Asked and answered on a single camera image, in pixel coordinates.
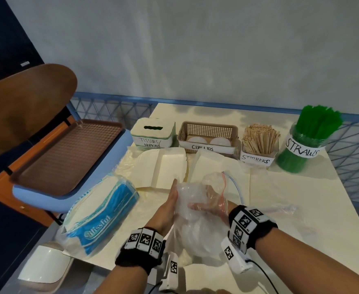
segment chair backrest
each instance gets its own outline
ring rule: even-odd
[[[59,64],[43,64],[0,80],[0,154],[43,128],[72,98],[77,78]]]

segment white wall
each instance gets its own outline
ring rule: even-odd
[[[7,0],[78,91],[359,114],[359,0]]]

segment hand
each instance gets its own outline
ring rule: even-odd
[[[170,193],[168,194],[167,201],[157,209],[153,217],[145,226],[156,229],[160,235],[165,237],[174,223],[174,209],[176,207],[177,199],[177,180],[175,179],[171,186]]]
[[[206,186],[206,196],[207,203],[189,203],[188,207],[193,210],[209,212],[220,217],[226,225],[229,225],[229,214],[237,205],[215,192],[210,185]]]

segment tissues/napkins label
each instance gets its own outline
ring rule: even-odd
[[[132,136],[134,144],[142,145],[144,147],[151,147],[151,148],[166,148],[171,147],[173,143],[173,137],[170,136],[168,139],[159,139],[159,138],[152,138],[152,137],[137,137]]]
[[[203,144],[203,143],[196,143],[196,142],[188,142],[188,141],[181,141],[178,140],[180,143],[180,147],[187,148],[190,150],[199,150],[205,149],[209,150],[210,152],[216,152],[220,154],[234,154],[235,147],[224,147],[221,145],[213,145],[213,144]]]
[[[296,142],[290,133],[286,137],[285,145],[286,148],[293,154],[307,159],[317,157],[320,151],[325,148],[325,147],[307,147],[306,145]]]
[[[270,157],[252,155],[252,154],[245,153],[242,150],[241,150],[241,154],[240,154],[240,161],[245,162],[245,163],[266,166],[266,167],[271,166],[271,164],[272,164],[272,162],[274,162],[274,160],[275,160],[275,157],[270,158]]]

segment green straw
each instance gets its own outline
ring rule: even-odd
[[[305,106],[292,130],[293,139],[307,147],[321,147],[341,125],[343,121],[339,111],[326,106]],[[299,157],[287,148],[276,159],[280,168],[291,172],[301,172],[308,158]]]

